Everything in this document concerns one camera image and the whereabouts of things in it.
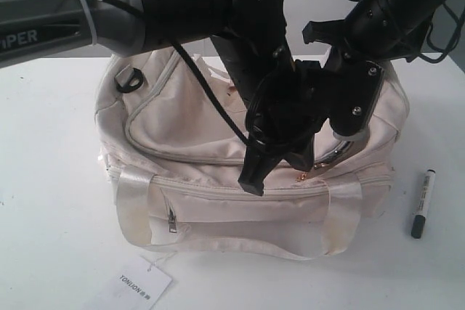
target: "white bag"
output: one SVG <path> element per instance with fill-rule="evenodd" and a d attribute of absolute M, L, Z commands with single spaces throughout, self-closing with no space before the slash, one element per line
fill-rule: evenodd
<path fill-rule="evenodd" d="M 245 131 L 246 108 L 227 74 L 194 59 Z M 143 72 L 142 87 L 117 92 L 116 76 L 132 68 Z M 315 157 L 336 160 L 308 178 L 282 162 L 266 178 L 264 197 L 256 197 L 238 184 L 245 146 L 173 49 L 114 57 L 96 122 L 125 238 L 159 252 L 242 251 L 294 260 L 346 250 L 360 217 L 372 216 L 389 192 L 389 154 L 408 116 L 405 92 L 392 65 L 385 68 L 368 141 L 347 151 L 326 124 L 315 137 Z"/>

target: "bag strap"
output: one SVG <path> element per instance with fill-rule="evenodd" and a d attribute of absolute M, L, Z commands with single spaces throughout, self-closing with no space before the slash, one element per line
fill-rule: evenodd
<path fill-rule="evenodd" d="M 153 174 L 147 171 L 127 166 L 121 173 L 116 191 L 116 209 L 124 237 L 132 245 L 152 252 L 243 251 L 308 261 L 344 252 L 355 236 L 361 217 L 362 187 L 356 175 L 347 174 L 325 181 L 329 191 L 329 207 L 323 222 L 321 253 L 297 255 L 272 243 L 234 237 L 185 240 L 188 229 L 180 229 L 177 240 L 173 243 L 153 245 L 147 204 L 152 178 Z"/>

